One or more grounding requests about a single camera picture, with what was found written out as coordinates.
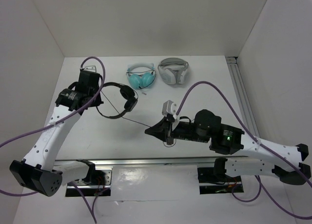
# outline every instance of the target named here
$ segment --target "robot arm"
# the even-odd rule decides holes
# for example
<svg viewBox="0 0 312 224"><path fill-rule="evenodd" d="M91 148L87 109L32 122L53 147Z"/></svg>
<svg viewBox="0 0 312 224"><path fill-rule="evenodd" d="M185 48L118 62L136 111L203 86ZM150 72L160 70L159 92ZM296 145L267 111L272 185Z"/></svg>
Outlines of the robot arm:
<svg viewBox="0 0 312 224"><path fill-rule="evenodd" d="M209 149L216 153L255 158L244 162L227 158L216 159L214 174L219 178L238 175L269 175L278 177L280 181L288 184L302 185L305 183L305 180L288 164L260 147L241 129L222 124L219 116L204 109L196 114L194 123L191 121L180 122L179 117L175 114L176 109L177 106L172 101L164 103L162 110L164 118L156 125L146 129L145 133L168 145L172 145L174 139L201 143L211 142ZM306 145L286 146L259 140L294 164L306 177L311 177L310 166L302 163L309 154Z"/></svg>
<svg viewBox="0 0 312 224"><path fill-rule="evenodd" d="M56 107L48 122L55 126L41 134L21 162L13 161L10 165L10 171L20 185L46 196L52 196L61 185L73 180L82 179L85 183L92 183L97 177L104 176L102 171L96 171L95 165L86 160L54 166L63 142L83 111L59 124L56 124L56 121L85 105L98 91L100 78L98 73L81 70L78 82L74 82L59 94ZM99 106L102 103L98 95L89 107Z"/></svg>

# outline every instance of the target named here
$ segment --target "black cable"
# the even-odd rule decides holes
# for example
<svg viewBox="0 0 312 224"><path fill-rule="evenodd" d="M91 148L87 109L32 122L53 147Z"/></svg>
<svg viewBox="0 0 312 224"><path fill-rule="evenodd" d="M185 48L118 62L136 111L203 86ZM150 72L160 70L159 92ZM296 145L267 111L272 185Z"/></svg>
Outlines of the black cable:
<svg viewBox="0 0 312 224"><path fill-rule="evenodd" d="M180 120L181 119L188 119L189 120L189 123L191 123L192 121L191 121L191 119L189 118L189 117L186 117L186 116L182 116L182 117L180 117Z"/></svg>
<svg viewBox="0 0 312 224"><path fill-rule="evenodd" d="M147 72L154 72L154 70L147 70L143 72L126 72L126 74L147 73Z"/></svg>
<svg viewBox="0 0 312 224"><path fill-rule="evenodd" d="M102 93L102 95L107 99L107 101L111 104L111 106L116 110L116 112L117 112L118 114L120 114L119 111L118 111L118 110L115 108L115 106L113 105L113 103L105 96L105 94L104 94L102 91L101 91L101 93ZM103 116L103 114L99 111L98 107L96 107L96 109L97 109L98 113L99 113L101 116ZM141 124L141 125L150 127L150 126L147 125L147 124L144 124L144 123L141 123L141 122L137 122L137 121L132 120L132 119L129 119L129 118L125 118L125 117L121 117L121 118L124 118L124 119L126 119L126 120L131 121L131 122L135 122L135 123L138 123L138 124Z"/></svg>
<svg viewBox="0 0 312 224"><path fill-rule="evenodd" d="M225 182L223 183L218 183L218 182L212 182L212 181L205 181L205 180L202 180L202 179L199 179L199 181L203 182L203 183L210 183L210 184L214 184L214 185L224 185Z"/></svg>
<svg viewBox="0 0 312 224"><path fill-rule="evenodd" d="M162 142L162 144L163 144L165 147L173 147L173 146L176 144L176 140L175 140L175 143L172 144L171 146L166 145L164 142Z"/></svg>

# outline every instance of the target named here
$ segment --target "teal headphones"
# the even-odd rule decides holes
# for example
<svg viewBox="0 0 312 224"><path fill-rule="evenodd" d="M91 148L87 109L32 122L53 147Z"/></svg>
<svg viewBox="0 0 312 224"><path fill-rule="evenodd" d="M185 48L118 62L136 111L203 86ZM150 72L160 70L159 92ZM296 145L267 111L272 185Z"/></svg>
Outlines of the teal headphones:
<svg viewBox="0 0 312 224"><path fill-rule="evenodd" d="M138 67L146 67L150 70L144 72L132 72ZM133 89L143 89L150 86L154 82L156 71L153 63L135 63L128 65L126 75Z"/></svg>

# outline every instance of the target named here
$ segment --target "white floor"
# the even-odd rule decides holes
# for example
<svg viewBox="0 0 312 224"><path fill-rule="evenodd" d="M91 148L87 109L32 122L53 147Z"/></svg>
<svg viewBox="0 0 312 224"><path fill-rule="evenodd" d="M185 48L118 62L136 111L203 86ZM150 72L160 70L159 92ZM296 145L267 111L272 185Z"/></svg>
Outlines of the white floor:
<svg viewBox="0 0 312 224"><path fill-rule="evenodd" d="M128 64L152 62L155 66L165 57L101 57L106 67L106 81L129 84L125 72ZM162 105L167 100L180 104L188 88L197 81L210 81L218 86L241 116L231 76L224 56L185 56L181 57L190 64L190 78L185 85L165 84L160 75L156 77L151 89L145 89L146 95L138 91L139 100L134 110L125 117L154 125L162 119ZM78 80L79 67L84 58L65 58L51 108L59 92ZM86 65L96 65L97 61L88 61ZM125 99L116 87L103 89L107 97L118 110L122 111ZM106 115L115 115L115 110L103 97L104 104L99 109ZM208 109L222 117L222 122L239 126L237 120L219 94L208 85L196 87L189 95L181 116L191 119L195 114ZM123 158L164 158L164 157L202 157L215 156L209 145L189 141L177 141L173 148L165 148L162 142L144 134L145 126L124 119L109 120L101 117L95 108L85 111L64 142L59 160L65 159L123 159Z"/></svg>

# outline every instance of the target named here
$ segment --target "headphone cable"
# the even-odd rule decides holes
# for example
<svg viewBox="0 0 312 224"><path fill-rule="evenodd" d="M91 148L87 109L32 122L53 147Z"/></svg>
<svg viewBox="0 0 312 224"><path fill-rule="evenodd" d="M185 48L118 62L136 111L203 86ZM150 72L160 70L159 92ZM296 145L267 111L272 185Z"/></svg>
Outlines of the headphone cable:
<svg viewBox="0 0 312 224"><path fill-rule="evenodd" d="M103 93L103 91L101 91L101 93L102 93L102 95L107 99L107 101L111 104L111 106L116 110L116 112L117 112L118 114L120 114L119 111L118 111L118 110L115 108L115 106L113 105L113 103L112 103L112 102L107 98L107 96ZM99 111L98 107L96 107L96 109L97 109L98 113L99 113L101 116L103 116L103 114ZM126 120L131 121L131 122L135 122L135 123L138 123L138 124L141 124L141 125L150 127L150 126L147 125L147 124L144 124L144 123L141 123L141 122L137 122L137 121L132 120L132 119L129 119L129 118L125 118L125 117L121 117L121 118L124 118L124 119L126 119Z"/></svg>

